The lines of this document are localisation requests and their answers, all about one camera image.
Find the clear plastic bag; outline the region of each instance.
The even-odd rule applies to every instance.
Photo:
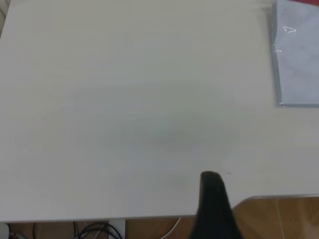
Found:
[[[275,1],[272,35],[279,105],[319,107],[319,7]]]

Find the desk surface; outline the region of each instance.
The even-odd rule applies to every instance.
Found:
[[[275,106],[270,0],[12,0],[0,220],[195,214],[319,192],[319,109]]]

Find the black object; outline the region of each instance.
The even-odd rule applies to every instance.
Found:
[[[32,237],[33,237],[33,239],[36,239],[36,237],[35,237],[35,226],[36,226],[36,223],[33,223],[33,228],[32,228]]]
[[[243,239],[218,173],[200,176],[199,207],[189,239]]]

